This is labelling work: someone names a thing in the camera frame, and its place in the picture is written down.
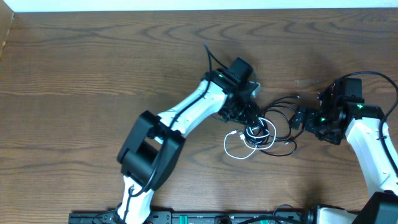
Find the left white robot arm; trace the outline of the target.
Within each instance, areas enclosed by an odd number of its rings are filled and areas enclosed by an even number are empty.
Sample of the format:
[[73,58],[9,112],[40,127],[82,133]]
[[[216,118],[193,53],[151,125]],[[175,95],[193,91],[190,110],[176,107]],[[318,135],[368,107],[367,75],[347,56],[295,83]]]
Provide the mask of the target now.
[[175,169],[186,137],[207,117],[216,113],[223,122],[244,125],[257,121],[259,107],[252,98],[260,85],[249,79],[253,73],[238,57],[229,67],[206,72],[198,88],[173,108],[138,117],[117,156],[125,189],[116,223],[147,220],[153,194]]

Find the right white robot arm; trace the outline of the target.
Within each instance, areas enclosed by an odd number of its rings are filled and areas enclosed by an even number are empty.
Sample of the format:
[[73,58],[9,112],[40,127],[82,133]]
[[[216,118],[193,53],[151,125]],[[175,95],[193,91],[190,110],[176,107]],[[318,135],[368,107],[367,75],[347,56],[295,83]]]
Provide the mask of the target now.
[[320,108],[299,106],[292,129],[339,145],[347,140],[359,161],[369,200],[359,213],[317,205],[305,223],[397,223],[397,151],[379,106],[367,105],[358,78],[336,80],[319,93]]

